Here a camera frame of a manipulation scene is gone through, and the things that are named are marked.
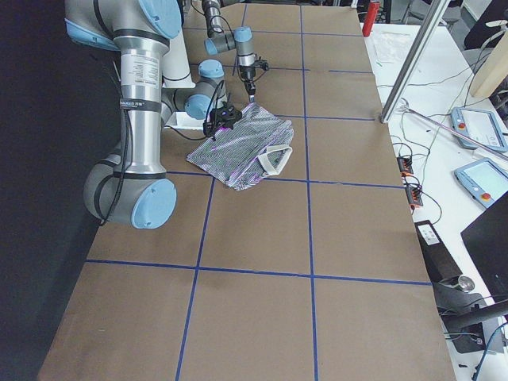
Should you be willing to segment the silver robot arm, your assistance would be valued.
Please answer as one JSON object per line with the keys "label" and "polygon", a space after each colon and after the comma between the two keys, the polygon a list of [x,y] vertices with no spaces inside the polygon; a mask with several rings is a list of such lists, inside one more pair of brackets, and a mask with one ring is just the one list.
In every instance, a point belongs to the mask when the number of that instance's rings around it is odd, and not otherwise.
{"label": "silver robot arm", "polygon": [[160,162],[162,128],[176,111],[205,121],[222,105],[222,66],[211,60],[192,81],[180,1],[67,1],[65,22],[74,42],[121,54],[121,139],[90,171],[86,207],[104,222],[156,229],[177,201]]}
{"label": "silver robot arm", "polygon": [[227,20],[221,15],[222,8],[237,3],[240,1],[201,1],[208,36],[205,40],[205,49],[209,56],[236,51],[239,76],[244,84],[249,102],[253,103],[256,95],[257,56],[254,51],[252,31],[247,26],[232,30]]}

